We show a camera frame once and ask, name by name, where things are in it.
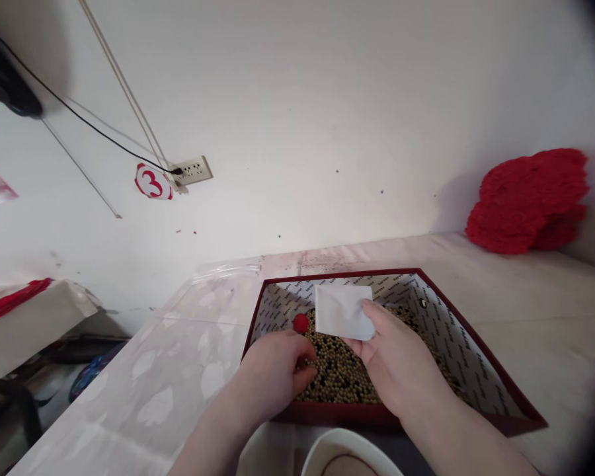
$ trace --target red box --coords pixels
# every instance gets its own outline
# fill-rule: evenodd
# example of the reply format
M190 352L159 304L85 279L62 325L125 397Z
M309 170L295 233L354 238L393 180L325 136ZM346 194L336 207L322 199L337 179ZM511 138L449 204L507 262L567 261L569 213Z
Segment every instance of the red box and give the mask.
M317 274L265 280L253 313L243 357L264 333L291 329L296 314L315 307L317 284L371 286L376 302L412 311L452 375L479 411L506 436L546 428L544 418L471 325L420 268ZM382 404L292 402L276 421L367 430L400 430Z

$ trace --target wall socket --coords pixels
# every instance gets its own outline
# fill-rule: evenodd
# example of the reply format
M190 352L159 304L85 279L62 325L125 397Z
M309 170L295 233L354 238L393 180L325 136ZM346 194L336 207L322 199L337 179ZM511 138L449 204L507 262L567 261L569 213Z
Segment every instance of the wall socket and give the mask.
M197 159L175 164L175 167L180 167L183 170L182 175L172 176L177 185L190 185L213 177L204 155Z

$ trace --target left hand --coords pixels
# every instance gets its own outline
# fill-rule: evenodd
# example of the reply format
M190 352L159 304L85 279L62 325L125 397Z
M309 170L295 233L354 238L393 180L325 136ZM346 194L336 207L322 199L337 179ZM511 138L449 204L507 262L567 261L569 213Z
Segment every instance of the left hand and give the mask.
M311 342L295 331L269 333L247 351L227 385L229 392L237 395L236 405L257 428L306 389L317 369L303 365L303 361L316 358Z

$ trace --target black cable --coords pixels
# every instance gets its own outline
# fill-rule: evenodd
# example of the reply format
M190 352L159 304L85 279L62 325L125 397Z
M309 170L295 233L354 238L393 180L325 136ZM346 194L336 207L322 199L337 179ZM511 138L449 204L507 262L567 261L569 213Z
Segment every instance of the black cable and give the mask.
M123 145L121 145L120 143L118 143L116 140L114 140L112 137L107 136L106 134L104 134L103 132L101 132L99 129L97 129L94 125L92 125L90 122L88 122L86 119L84 119L82 116L80 116L72 107L70 107L68 104L66 104L66 102L64 102L57 94L55 94L51 88L49 88L49 86L47 86L46 84L44 84L44 82L38 78L36 76L36 74L31 71L27 65L24 64L24 62L16 55L16 53L11 49L11 47L7 44L6 41L4 41L1 37L0 37L0 43L2 43L2 45L9 51L9 53L11 53L11 55L15 58L16 61L18 61L18 63L20 63L20 66L22 66L27 73L29 73L31 76L33 76L33 78L43 86L43 88L45 90L47 90L49 93L51 93L51 95L57 99L58 101L60 101L65 107L66 109L68 109L70 112L72 112L74 115L76 115L79 119L81 119L84 123L88 124L90 127L92 127L93 130L97 131L99 134L101 134L102 136L104 136L106 139L108 139L110 142L112 142L114 145L116 145L117 147L120 147L121 149L123 149L124 151L128 152L130 155L133 155L134 157L136 157L137 159L140 159L144 162L148 162L149 164L154 165L154 167L157 167L158 169L161 169L163 172L168 172L171 173L172 175L181 175L183 174L183 170L180 167L175 168L174 170L168 170L163 168L162 166L155 164L153 161L146 159L145 157L142 157L141 155L135 154L133 151L126 149Z

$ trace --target white tablecloth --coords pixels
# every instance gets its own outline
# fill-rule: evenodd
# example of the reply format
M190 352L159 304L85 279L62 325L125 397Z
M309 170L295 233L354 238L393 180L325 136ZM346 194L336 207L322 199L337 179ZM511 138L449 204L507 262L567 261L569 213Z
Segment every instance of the white tablecloth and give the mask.
M542 472L560 473L595 427L595 268L560 253L494 255L450 233L234 261L227 263L237 268L231 276L191 281L11 475L166 474L210 397L239 365L263 279L416 266L548 420L550 428L514 443ZM239 474L299 474L322 431L264 425L245 448ZM401 440L380 444L405 458Z

